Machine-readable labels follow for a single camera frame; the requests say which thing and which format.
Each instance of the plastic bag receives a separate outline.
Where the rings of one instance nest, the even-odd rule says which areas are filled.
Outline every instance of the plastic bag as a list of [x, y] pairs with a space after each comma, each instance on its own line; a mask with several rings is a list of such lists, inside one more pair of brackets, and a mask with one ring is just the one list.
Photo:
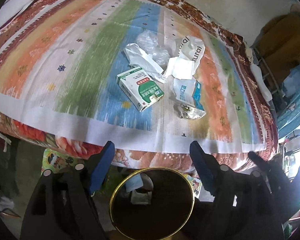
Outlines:
[[195, 79], [177, 79], [173, 81], [173, 92], [179, 103], [174, 105], [179, 118], [199, 119], [206, 115], [202, 104], [201, 84]]
[[143, 49], [159, 66], [167, 66], [170, 58], [169, 52], [158, 44], [157, 35], [145, 30], [137, 36], [136, 44]]

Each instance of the orange stripe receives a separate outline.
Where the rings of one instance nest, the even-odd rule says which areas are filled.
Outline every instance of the orange stripe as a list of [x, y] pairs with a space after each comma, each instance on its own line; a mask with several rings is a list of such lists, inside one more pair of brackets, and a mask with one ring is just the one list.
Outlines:
[[[182, 35], [191, 35], [203, 40], [200, 30], [195, 25], [187, 21], [180, 21], [176, 25], [178, 31]], [[227, 139], [232, 141], [230, 122], [227, 116], [226, 102], [222, 95], [221, 83], [218, 78], [216, 65], [213, 62], [211, 52], [206, 46], [204, 56], [200, 60], [199, 67], [196, 71], [195, 78], [202, 83], [202, 98], [204, 98], [204, 108], [207, 111], [209, 119], [210, 139]]]
[[[3, 85], [0, 86], [0, 92], [19, 98], [34, 64], [71, 24], [101, 1], [75, 0], [34, 29], [7, 58], [4, 65], [13, 61], [13, 66], [10, 67], [9, 74], [5, 74], [4, 82], [1, 82]], [[4, 65], [0, 69], [1, 71], [5, 70]]]

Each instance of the bed sheet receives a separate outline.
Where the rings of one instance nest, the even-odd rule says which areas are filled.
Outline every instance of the bed sheet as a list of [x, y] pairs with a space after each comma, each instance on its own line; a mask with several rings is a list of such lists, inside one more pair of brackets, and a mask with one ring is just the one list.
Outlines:
[[[122, 49], [144, 30], [172, 56], [177, 38], [204, 41], [195, 76], [204, 118], [176, 117], [169, 82], [159, 83], [165, 96], [142, 113], [117, 86], [115, 76], [129, 69]], [[135, 169], [194, 172], [187, 154], [194, 139], [235, 170], [252, 165], [250, 150], [265, 159], [276, 151], [276, 127], [242, 37], [183, 0], [39, 0], [2, 30], [0, 43], [0, 131], [7, 134], [85, 159], [109, 139], [113, 164]]]

